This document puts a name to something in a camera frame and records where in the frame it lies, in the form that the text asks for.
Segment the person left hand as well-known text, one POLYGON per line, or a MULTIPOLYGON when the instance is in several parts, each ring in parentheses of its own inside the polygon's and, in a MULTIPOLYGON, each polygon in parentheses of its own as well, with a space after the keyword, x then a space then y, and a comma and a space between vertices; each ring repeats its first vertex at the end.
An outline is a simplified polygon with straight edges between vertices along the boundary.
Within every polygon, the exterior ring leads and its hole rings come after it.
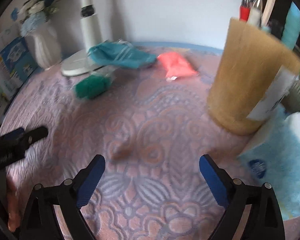
POLYGON ((15 233, 20 227, 17 188, 9 179, 0 180, 0 218, 11 233, 15 233))

